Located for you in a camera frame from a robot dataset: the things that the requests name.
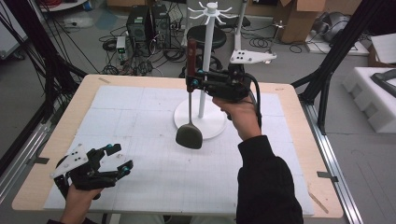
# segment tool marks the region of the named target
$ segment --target white plastic box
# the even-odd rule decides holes
[[[396,133],[396,98],[370,79],[374,73],[390,69],[394,68],[357,67],[343,82],[377,133]]]

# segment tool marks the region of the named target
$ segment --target human hand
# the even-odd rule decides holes
[[[66,207],[60,221],[64,224],[81,224],[90,209],[92,199],[102,190],[81,190],[72,184],[67,192]]]
[[[256,110],[250,97],[235,103],[213,97],[213,103],[231,116],[233,126],[238,131],[243,141],[262,135],[262,130],[257,121]]]

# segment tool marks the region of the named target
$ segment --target round white base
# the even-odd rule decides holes
[[[224,131],[227,124],[226,114],[220,111],[220,108],[212,103],[211,100],[205,100],[204,116],[198,118],[200,99],[191,101],[191,119],[202,133],[204,139],[216,137]],[[189,123],[189,100],[181,102],[175,110],[175,124],[179,128],[183,124]]]

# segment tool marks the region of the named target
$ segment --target computer tower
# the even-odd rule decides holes
[[[154,36],[157,47],[161,49],[171,48],[170,17],[167,13],[166,5],[156,4],[151,7]]]
[[[151,16],[148,6],[132,6],[126,22],[134,56],[150,55],[149,45],[153,38]]]

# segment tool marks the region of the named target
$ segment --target person's left hand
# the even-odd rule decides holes
[[[72,184],[67,192],[66,207],[61,217],[64,224],[80,224],[90,209],[92,199],[103,189],[81,190]]]

